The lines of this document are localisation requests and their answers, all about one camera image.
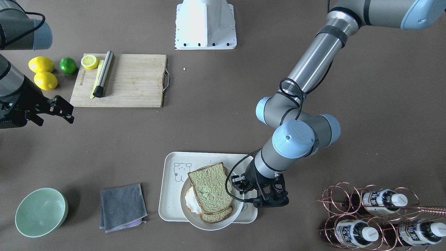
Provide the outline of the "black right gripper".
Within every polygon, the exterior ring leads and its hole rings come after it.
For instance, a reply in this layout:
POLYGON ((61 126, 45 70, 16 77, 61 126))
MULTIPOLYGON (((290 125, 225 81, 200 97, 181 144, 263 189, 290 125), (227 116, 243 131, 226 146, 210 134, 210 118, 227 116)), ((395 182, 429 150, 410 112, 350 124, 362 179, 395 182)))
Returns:
POLYGON ((16 92, 1 97, 0 128, 24 127, 28 121, 41 127, 44 120, 38 116, 40 113, 60 116, 73 124, 73 110, 73 105, 59 95, 52 99, 45 97, 40 88, 25 76, 16 92))

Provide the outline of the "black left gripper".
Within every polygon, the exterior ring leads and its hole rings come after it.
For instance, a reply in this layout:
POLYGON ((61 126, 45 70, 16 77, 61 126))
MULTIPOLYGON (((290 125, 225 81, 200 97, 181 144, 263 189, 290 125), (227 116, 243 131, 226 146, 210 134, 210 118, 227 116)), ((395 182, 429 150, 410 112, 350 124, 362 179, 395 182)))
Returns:
POLYGON ((238 201, 252 203, 256 208, 282 207, 289 203, 283 175, 266 178, 256 169, 253 162, 248 164, 246 171, 241 176, 232 175, 231 184, 239 191, 240 195, 256 190, 257 197, 237 198, 238 201))

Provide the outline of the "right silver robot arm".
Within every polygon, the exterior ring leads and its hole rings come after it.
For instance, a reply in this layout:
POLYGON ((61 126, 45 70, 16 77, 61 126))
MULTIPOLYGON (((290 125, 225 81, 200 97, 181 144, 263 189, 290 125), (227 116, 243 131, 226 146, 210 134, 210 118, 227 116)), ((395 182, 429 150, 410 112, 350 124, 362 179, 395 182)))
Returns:
MULTIPOLYGON (((1 52, 46 50, 53 36, 43 14, 29 12, 16 0, 0 2, 1 52)), ((41 114, 60 116, 72 124, 74 107, 61 96, 47 98, 43 91, 4 55, 0 56, 0 127, 43 125, 41 114)))

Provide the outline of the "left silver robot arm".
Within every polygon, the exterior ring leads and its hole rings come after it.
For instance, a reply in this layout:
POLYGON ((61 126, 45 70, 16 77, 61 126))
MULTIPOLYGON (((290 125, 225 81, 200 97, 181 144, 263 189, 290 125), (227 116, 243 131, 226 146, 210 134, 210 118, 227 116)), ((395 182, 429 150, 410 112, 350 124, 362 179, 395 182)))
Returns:
POLYGON ((281 207, 289 203, 283 172, 300 158, 328 147, 341 133, 340 124, 329 114, 312 116, 302 112, 304 100, 325 79, 336 54, 350 36, 363 26, 422 30, 434 24, 445 12, 444 0, 340 0, 328 8, 326 24, 277 92, 258 102, 257 118, 275 129, 266 144, 241 175, 229 174, 226 184, 244 195, 257 191, 254 198, 237 201, 256 208, 281 207))

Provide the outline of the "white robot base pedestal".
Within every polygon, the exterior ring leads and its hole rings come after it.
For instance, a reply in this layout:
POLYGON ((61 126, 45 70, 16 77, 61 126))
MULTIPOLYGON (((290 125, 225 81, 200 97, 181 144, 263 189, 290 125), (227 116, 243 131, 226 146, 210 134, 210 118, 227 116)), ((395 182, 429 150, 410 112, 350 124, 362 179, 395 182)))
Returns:
POLYGON ((226 0, 184 0, 176 6, 176 50, 231 50, 237 46, 234 6, 226 0))

